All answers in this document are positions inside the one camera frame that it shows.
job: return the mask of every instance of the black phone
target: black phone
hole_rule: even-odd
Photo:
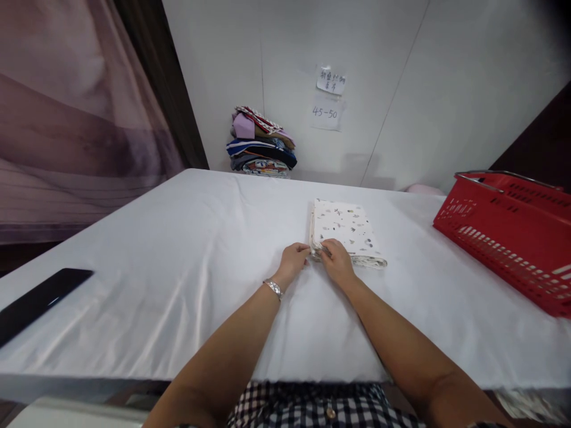
[[[0,348],[92,275],[92,270],[61,269],[2,309],[0,311]]]

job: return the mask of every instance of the woman's left hand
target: woman's left hand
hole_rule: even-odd
[[[310,253],[309,245],[295,243],[286,247],[281,255],[281,263],[277,272],[270,278],[285,292],[304,265],[309,265],[306,257]]]

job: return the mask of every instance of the woman's right hand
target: woman's right hand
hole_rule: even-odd
[[[321,245],[331,254],[330,256],[323,250],[319,251],[325,270],[333,282],[342,288],[357,279],[353,270],[351,256],[349,256],[342,243],[336,239],[328,239],[323,241]]]

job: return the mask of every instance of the fabric stack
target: fabric stack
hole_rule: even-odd
[[[296,166],[296,145],[277,123],[266,119],[247,106],[236,107],[231,134],[226,144],[230,166],[234,171],[264,177],[290,178]]]
[[[321,258],[317,250],[326,251],[321,242],[335,238],[345,246],[354,265],[380,269],[387,265],[365,210],[357,205],[316,199],[313,202],[309,226],[312,258]]]

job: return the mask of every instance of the red plastic basket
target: red plastic basket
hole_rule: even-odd
[[[506,171],[455,178],[434,227],[548,314],[571,318],[571,196]]]

